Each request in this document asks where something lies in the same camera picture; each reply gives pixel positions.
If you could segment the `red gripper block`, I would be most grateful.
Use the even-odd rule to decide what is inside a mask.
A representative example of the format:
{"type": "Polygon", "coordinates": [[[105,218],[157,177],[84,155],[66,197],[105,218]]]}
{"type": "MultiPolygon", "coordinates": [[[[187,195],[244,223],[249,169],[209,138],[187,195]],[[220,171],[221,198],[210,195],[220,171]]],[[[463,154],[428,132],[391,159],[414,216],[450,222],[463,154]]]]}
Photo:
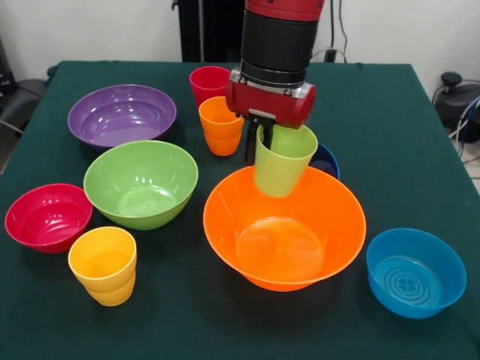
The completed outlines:
{"type": "Polygon", "coordinates": [[[247,118],[247,135],[244,161],[254,165],[258,118],[261,121],[262,145],[272,147],[274,126],[299,128],[304,125],[314,107],[316,87],[304,83],[297,88],[275,88],[246,79],[238,67],[231,70],[226,85],[226,104],[230,111],[247,118]]]}

